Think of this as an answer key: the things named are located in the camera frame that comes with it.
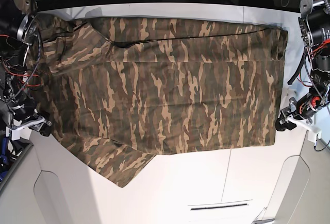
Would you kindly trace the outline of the camouflage T-shirt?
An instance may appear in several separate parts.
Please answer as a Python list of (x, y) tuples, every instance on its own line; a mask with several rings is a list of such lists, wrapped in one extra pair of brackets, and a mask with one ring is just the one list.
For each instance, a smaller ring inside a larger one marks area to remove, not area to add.
[(166, 18), (36, 18), (38, 110), (119, 187), (157, 155), (275, 142), (286, 30)]

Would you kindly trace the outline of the grey bin with blue items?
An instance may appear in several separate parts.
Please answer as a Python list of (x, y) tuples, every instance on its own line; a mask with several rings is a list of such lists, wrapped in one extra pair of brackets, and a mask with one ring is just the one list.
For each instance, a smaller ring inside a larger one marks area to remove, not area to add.
[(1, 130), (1, 184), (5, 184), (31, 146), (32, 143), (26, 139), (12, 141), (5, 131)]

